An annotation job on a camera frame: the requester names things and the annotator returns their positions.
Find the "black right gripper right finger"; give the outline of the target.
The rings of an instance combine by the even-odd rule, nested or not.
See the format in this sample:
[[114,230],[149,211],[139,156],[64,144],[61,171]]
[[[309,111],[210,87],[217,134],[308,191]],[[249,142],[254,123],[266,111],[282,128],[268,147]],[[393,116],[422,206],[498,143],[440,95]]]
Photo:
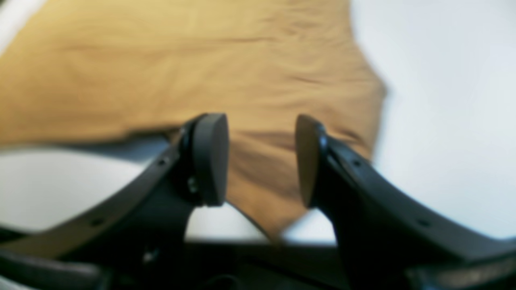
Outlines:
[[307,114],[295,154],[303,200],[332,223],[348,282],[515,281],[515,242],[428,209]]

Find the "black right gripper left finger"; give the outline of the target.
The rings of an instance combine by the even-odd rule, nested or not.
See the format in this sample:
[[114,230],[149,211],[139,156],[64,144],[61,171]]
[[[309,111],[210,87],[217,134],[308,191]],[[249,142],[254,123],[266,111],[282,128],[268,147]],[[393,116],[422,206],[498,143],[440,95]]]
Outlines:
[[2,244],[1,275],[174,268],[193,209],[225,201],[228,159],[226,114],[193,118],[114,196],[53,229]]

